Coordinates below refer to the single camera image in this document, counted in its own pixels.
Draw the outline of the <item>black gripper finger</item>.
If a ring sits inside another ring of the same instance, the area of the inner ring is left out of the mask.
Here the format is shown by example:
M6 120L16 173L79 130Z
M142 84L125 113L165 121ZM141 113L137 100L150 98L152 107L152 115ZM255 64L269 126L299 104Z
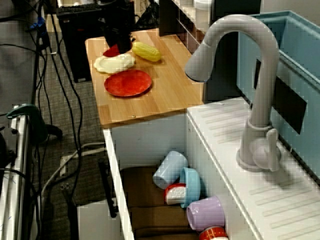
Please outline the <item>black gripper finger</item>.
M120 54L124 54L129 50L131 50L132 48L131 36L129 34L121 36L119 41L117 42L117 47Z
M107 32L104 34L105 41L109 47L112 47L117 44L118 36L114 32Z

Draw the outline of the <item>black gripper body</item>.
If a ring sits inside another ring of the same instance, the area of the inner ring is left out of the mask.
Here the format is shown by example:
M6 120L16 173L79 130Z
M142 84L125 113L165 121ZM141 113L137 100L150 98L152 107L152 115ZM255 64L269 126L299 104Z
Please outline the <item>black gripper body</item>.
M131 37L132 29L134 26L134 17L131 18L120 18L114 20L101 18L102 22L102 33L104 37L107 38L122 38L122 37Z

